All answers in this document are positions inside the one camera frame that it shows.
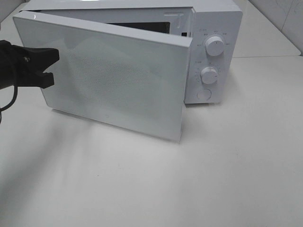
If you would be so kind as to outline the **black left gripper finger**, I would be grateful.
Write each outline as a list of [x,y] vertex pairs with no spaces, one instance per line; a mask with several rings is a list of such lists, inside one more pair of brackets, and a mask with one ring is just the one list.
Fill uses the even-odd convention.
[[59,50],[55,48],[24,47],[24,60],[31,70],[44,72],[59,61]]
[[27,73],[22,79],[22,87],[48,88],[54,85],[53,73],[40,72]]

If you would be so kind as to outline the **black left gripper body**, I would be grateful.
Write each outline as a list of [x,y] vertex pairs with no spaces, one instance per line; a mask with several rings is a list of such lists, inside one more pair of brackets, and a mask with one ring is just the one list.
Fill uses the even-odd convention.
[[26,87],[22,63],[25,62],[24,47],[13,45],[6,40],[0,41],[0,88],[13,85]]

